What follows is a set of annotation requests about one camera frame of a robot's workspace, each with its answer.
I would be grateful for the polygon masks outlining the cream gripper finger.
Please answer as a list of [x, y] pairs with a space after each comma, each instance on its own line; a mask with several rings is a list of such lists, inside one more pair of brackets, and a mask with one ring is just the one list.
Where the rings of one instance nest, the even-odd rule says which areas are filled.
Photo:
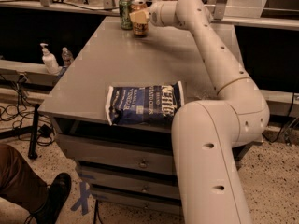
[[133, 11], [130, 13], [130, 20], [132, 23], [147, 24], [150, 21], [150, 14], [146, 8]]

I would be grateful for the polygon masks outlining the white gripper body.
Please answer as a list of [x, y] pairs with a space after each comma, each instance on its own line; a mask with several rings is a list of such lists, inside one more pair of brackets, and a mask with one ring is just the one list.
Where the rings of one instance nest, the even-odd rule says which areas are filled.
[[149, 7], [150, 22], [158, 27], [177, 25], [176, 5], [176, 1], [159, 1], [153, 3]]

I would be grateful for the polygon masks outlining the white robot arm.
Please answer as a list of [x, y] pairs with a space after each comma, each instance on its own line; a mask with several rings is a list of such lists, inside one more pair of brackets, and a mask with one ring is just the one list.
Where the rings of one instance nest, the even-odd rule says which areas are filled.
[[233, 148], [262, 137], [269, 121], [262, 93], [210, 26], [202, 0], [157, 2], [130, 19], [189, 31], [217, 94], [187, 103], [172, 122], [185, 224], [251, 224]]

